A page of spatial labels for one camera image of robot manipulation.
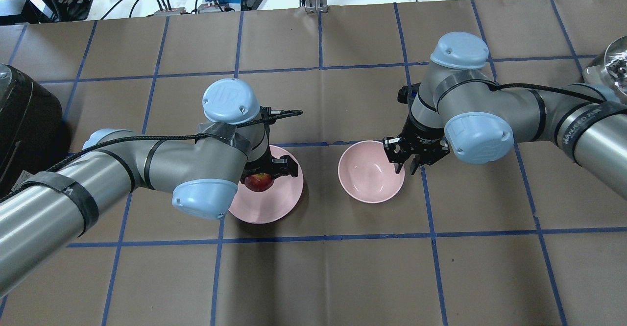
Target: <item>pink plate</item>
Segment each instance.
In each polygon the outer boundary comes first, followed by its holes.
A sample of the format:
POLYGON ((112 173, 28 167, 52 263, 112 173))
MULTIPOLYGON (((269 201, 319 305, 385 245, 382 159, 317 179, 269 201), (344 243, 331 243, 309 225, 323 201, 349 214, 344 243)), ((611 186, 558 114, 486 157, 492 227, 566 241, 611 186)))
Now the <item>pink plate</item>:
POLYGON ((280 147, 270 146, 270 152, 275 158, 289 154, 298 164, 298 176, 281 176, 264 192, 251 191, 238 183, 237 194, 229 211, 244 222, 263 224, 282 218, 296 206, 303 192, 303 172, 298 160, 280 147))
POLYGON ((399 174, 387 160, 383 143, 361 141, 342 154, 338 176, 344 190, 365 203, 380 203, 394 197, 405 181, 405 168, 399 174))

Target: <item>blue tape line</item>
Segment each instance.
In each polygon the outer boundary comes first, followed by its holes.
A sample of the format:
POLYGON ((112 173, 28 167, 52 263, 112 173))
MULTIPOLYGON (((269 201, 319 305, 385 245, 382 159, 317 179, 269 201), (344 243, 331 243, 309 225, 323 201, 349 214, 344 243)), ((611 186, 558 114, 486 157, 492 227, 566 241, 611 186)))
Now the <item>blue tape line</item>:
POLYGON ((297 71, 309 71, 317 70, 318 67, 294 67, 291 69, 268 69, 268 70, 242 70, 240 74, 267 74, 270 72, 297 72, 297 71))
POLYGON ((442 275, 439 270, 439 257, 437 255, 436 232, 433 224, 433 214, 431 207, 431 197, 429 196, 429 185, 427 183, 427 173, 425 167, 420 167, 420 175, 423 180, 423 190, 425 191, 425 203, 427 207, 427 219, 429 221, 429 234, 432 240, 433 266, 435 268, 435 280, 437 283, 437 296, 439 297, 439 308, 442 313, 442 324, 448 326, 448 318, 446 317, 446 304, 444 301, 444 288, 442 286, 442 275))
POLYGON ((401 49, 403 50, 403 63, 405 64, 405 78, 407 78, 407 87, 411 87, 410 66, 407 63, 407 49, 405 47, 405 36, 403 35, 403 25, 401 24, 401 15, 398 12, 398 4, 394 3, 394 14, 396 15, 396 24, 398 26, 398 34, 401 38, 401 49))
POLYGON ((6 300, 9 299, 8 295, 5 295, 2 298, 2 303, 0 303, 0 320, 2 320, 2 314, 4 313, 4 307, 6 306, 6 300))
POLYGON ((318 11, 318 67, 322 70, 322 12, 318 11))
POLYGON ((577 64, 577 69, 579 73, 582 74, 584 71, 577 59, 577 54, 575 53, 575 48, 573 47, 573 43, 571 43, 571 38, 568 36, 568 32, 566 31, 566 27, 564 26, 564 22, 562 22, 562 18, 557 11, 557 6, 555 5, 554 0, 549 0, 551 2, 551 7, 553 7, 553 12, 555 12, 555 17, 557 18, 557 22, 559 23, 559 27, 562 29, 562 33, 564 33, 564 38, 566 38, 566 43, 568 44, 568 49, 571 50, 571 54, 573 54, 573 58, 575 58, 575 63, 577 64))
POLYGON ((15 48, 13 48, 13 53, 11 53, 11 57, 9 58, 9 65, 13 63, 15 56, 18 55, 18 48, 20 47, 20 44, 22 44, 22 39, 24 38, 24 35, 26 34, 27 26, 28 25, 24 25, 22 27, 22 32, 20 32, 20 37, 18 38, 18 42, 15 43, 15 48))
POLYGON ((240 27, 237 33, 237 49, 235 49, 235 71, 233 77, 237 78, 240 73, 240 52, 241 52, 241 30, 244 27, 244 11, 240 11, 240 27))
POLYGON ((443 232, 436 233, 436 237, 528 236, 536 233, 537 230, 493 230, 487 232, 443 232))
POLYGON ((159 65, 161 65, 161 56, 163 55, 163 46, 166 44, 166 35, 168 34, 168 25, 170 24, 170 16, 166 16, 166 23, 163 27, 163 36, 161 36, 161 45, 159 46, 159 55, 155 64, 155 72, 152 74, 152 83, 150 85, 150 94, 148 94, 148 104, 144 114, 144 124, 142 125, 142 134, 146 134, 148 127, 148 117, 150 117, 150 108, 152 107, 152 97, 155 93, 155 85, 157 85, 157 75, 159 75, 159 65))
POLYGON ((522 156, 520 155, 520 150, 518 148, 518 144, 514 143, 513 145, 514 151, 516 152, 516 158, 518 160, 518 165, 520 167, 520 174, 522 175, 522 181, 525 184, 525 191, 527 192, 527 199, 529 199, 529 207, 531 207, 531 214, 533 215, 533 221, 535 221, 535 229, 538 234, 538 238, 540 240, 540 248, 542 249, 542 255, 544 256, 544 263, 546 263, 547 272, 549 274, 549 281, 551 282, 551 289, 553 290, 553 296, 555 297, 555 303, 557 304, 557 312, 559 313, 559 318, 562 321, 562 326, 567 326, 566 322, 566 314, 564 314, 564 307, 562 306, 562 300, 559 297, 559 292, 557 290, 557 283, 555 282, 555 276, 553 274, 553 267, 551 266, 551 259, 549 259, 549 252, 547 250, 546 243, 544 242, 544 235, 542 234, 542 227, 540 226, 540 219, 538 219, 537 212, 535 209, 535 203, 533 202, 533 196, 531 195, 531 187, 529 186, 529 180, 527 178, 527 172, 525 170, 525 165, 522 163, 522 156))
POLYGON ((216 268, 213 271, 213 293, 211 295, 211 326, 216 326, 217 286, 220 278, 220 262, 222 261, 222 239, 224 238, 225 220, 226 217, 222 217, 220 220, 220 229, 217 234, 216 268))
POLYGON ((126 221, 128 219, 128 209, 130 208, 130 201, 133 197, 133 194, 128 194, 126 199, 126 206, 124 207, 124 215, 121 219, 120 226, 120 234, 118 235, 118 242, 116 244, 116 257, 114 257, 114 265, 111 269, 111 279, 109 279, 109 288, 107 290, 107 300, 105 301, 105 310, 102 313, 102 322, 101 326, 105 326, 107 324, 107 318, 109 316, 109 306, 111 306, 111 296, 114 291, 114 284, 116 283, 116 274, 117 274, 117 265, 120 261, 120 251, 121 251, 121 242, 124 239, 124 231, 126 230, 126 221))
POLYGON ((543 229, 542 234, 580 234, 580 233, 616 233, 627 232, 627 227, 600 227, 600 228, 557 228, 543 229))
POLYGON ((63 112, 63 121, 67 120, 68 114, 70 113, 70 106, 72 106, 72 100, 74 100, 74 95, 76 94, 76 88, 78 87, 78 80, 80 80, 80 74, 83 72, 83 67, 85 66, 85 60, 87 60, 87 54, 89 53, 89 48, 92 46, 92 40, 94 40, 94 34, 96 33, 96 26, 98 25, 98 20, 94 21, 94 26, 92 26, 92 33, 89 35, 89 39, 87 40, 87 46, 85 47, 85 53, 83 53, 83 60, 80 62, 80 66, 78 67, 78 72, 76 73, 76 79, 73 81, 74 86, 72 86, 72 91, 70 92, 70 96, 68 97, 68 102, 65 104, 65 112, 63 112))
POLYGON ((98 78, 81 78, 78 82, 100 82, 100 81, 119 81, 119 80, 142 80, 144 78, 154 78, 154 75, 141 76, 116 76, 116 77, 98 77, 98 78))
POLYGON ((398 67, 405 66, 405 63, 396 62, 396 63, 373 63, 366 65, 338 65, 338 66, 324 66, 321 67, 321 70, 343 70, 343 69, 371 69, 374 67, 398 67))
POLYGON ((530 58, 500 58, 493 59, 493 62, 517 62, 517 61, 536 61, 536 60, 572 60, 574 56, 535 56, 530 58))
MULTIPOLYGON (((585 234, 585 233, 611 233, 627 232, 627 227, 600 227, 600 228, 556 228, 542 229, 542 234, 585 234)), ((473 232, 436 232, 436 237, 493 237, 493 236, 529 236, 537 234, 538 230, 489 230, 473 232)), ((428 238, 431 233, 402 233, 402 234, 349 234, 335 236, 292 236, 292 237, 263 237, 263 238, 228 238, 222 239, 223 244, 246 243, 290 243, 298 241, 340 241, 362 239, 414 239, 428 238)), ((213 245, 218 239, 190 239, 190 240, 165 240, 165 241, 123 241, 125 246, 176 246, 176 245, 213 245)), ((112 248, 117 247, 116 242, 101 243, 71 243, 67 248, 112 248)))
POLYGON ((157 78, 188 77, 188 76, 233 75, 233 73, 235 73, 235 71, 188 72, 186 74, 165 74, 165 75, 159 75, 159 76, 157 76, 157 78))
POLYGON ((72 82, 74 82, 74 80, 37 81, 37 83, 41 85, 45 85, 47 83, 72 83, 72 82))
POLYGON ((114 241, 102 242, 102 243, 71 243, 66 245, 66 248, 115 248, 118 243, 114 241))
POLYGON ((475 20, 477 20, 477 26, 479 27, 479 33, 481 33, 481 39, 485 42, 486 45, 488 45, 488 63, 490 63, 490 69, 492 70, 494 81, 496 82, 497 69, 494 68, 494 62, 492 61, 492 52, 490 51, 490 45, 488 44, 488 40, 485 39, 483 25, 481 24, 481 18, 479 17, 479 11, 477 10, 477 5, 475 4, 475 0, 470 0, 470 4, 472 5, 473 13, 475 13, 475 20))

